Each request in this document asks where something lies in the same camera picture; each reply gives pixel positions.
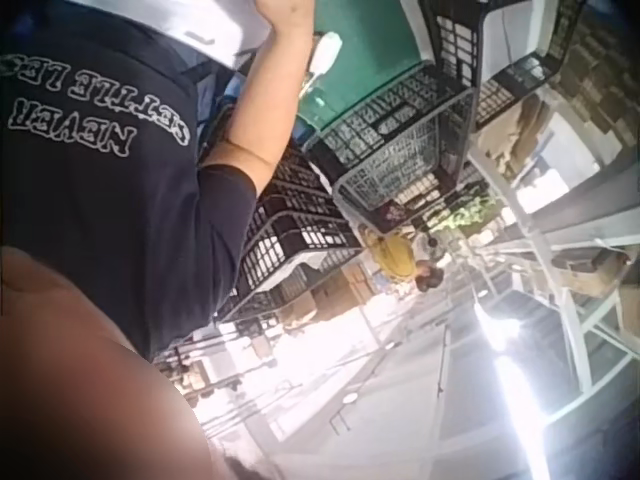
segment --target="ceiling light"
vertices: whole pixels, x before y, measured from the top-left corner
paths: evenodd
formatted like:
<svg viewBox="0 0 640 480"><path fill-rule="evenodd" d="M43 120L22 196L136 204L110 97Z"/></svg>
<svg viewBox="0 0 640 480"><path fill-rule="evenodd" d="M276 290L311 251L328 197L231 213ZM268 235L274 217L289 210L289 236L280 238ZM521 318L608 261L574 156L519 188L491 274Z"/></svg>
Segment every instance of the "ceiling light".
<svg viewBox="0 0 640 480"><path fill-rule="evenodd" d="M342 403L345 405L351 405L352 403L355 403L356 400L358 400L358 394L356 392L352 392L344 396Z"/></svg>
<svg viewBox="0 0 640 480"><path fill-rule="evenodd" d="M336 32L325 33L318 41L309 65L310 78L305 82L300 98L311 90L319 77L326 75L342 50L342 39Z"/></svg>
<svg viewBox="0 0 640 480"><path fill-rule="evenodd" d="M495 367L511 421L527 456L531 477L534 480L549 480L549 465L544 450L545 418L531 385L509 357L497 358Z"/></svg>
<svg viewBox="0 0 640 480"><path fill-rule="evenodd" d="M518 337L520 333L520 322L517 320L496 320L491 318L477 302L474 305L474 310L489 345L491 345L491 348L496 352L504 352L507 349L509 341Z"/></svg>

